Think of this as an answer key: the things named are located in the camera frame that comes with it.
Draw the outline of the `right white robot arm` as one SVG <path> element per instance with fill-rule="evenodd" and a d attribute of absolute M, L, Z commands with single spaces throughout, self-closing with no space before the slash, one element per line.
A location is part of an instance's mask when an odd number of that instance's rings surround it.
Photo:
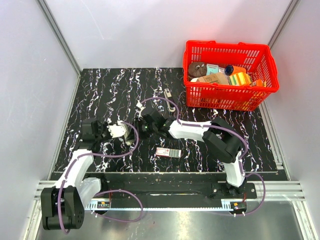
<path fill-rule="evenodd" d="M 239 198 L 245 193 L 246 177 L 242 158 L 248 146 L 244 138 L 222 118 L 194 122 L 149 113 L 134 118 L 132 123 L 141 140 L 157 134 L 167 139 L 190 139 L 205 143 L 211 154 L 224 166 L 226 184 L 222 187 L 222 194 Z"/>

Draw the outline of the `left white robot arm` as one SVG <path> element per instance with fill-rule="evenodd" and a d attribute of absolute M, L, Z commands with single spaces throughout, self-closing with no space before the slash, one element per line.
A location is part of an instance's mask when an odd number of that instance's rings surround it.
<path fill-rule="evenodd" d="M 80 140 L 65 171 L 52 187 L 40 194 L 42 226 L 45 230 L 79 229 L 84 222 L 85 207 L 94 196 L 103 198 L 108 192 L 105 177 L 85 177 L 100 151 L 101 143 L 111 139 L 108 123 L 95 118 L 82 121 Z"/>

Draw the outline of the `cream white stapler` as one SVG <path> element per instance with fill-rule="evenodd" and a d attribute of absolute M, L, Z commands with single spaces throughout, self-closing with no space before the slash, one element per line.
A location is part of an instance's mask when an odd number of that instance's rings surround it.
<path fill-rule="evenodd" d="M 135 131 L 128 123 L 123 122 L 123 125 L 125 127 L 124 140 L 125 140 L 126 145 L 130 146 L 136 140 Z"/>

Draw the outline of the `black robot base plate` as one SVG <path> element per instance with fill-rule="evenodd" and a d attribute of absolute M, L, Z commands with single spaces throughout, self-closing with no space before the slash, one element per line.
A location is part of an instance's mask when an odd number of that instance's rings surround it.
<path fill-rule="evenodd" d="M 246 182 L 244 193 L 230 194 L 224 173 L 87 173 L 86 177 L 102 180 L 102 190 L 127 190 L 149 209 L 215 208 L 222 200 L 256 200 L 255 185 Z"/>

